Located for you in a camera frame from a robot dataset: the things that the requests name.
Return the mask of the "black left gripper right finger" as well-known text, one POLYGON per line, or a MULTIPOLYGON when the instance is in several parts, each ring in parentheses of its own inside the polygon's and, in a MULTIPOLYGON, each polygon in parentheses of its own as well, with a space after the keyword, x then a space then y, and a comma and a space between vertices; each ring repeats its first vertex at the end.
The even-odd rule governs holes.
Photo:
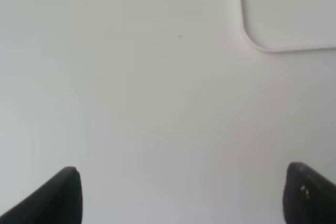
POLYGON ((303 162, 291 162, 282 197, 289 224, 335 224, 335 184, 303 162))

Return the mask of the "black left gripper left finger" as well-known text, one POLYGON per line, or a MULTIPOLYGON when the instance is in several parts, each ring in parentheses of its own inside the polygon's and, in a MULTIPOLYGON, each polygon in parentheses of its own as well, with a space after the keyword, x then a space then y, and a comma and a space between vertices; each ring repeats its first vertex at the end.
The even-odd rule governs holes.
POLYGON ((1 223, 82 223, 82 214, 80 173, 69 166, 1 215, 1 223))

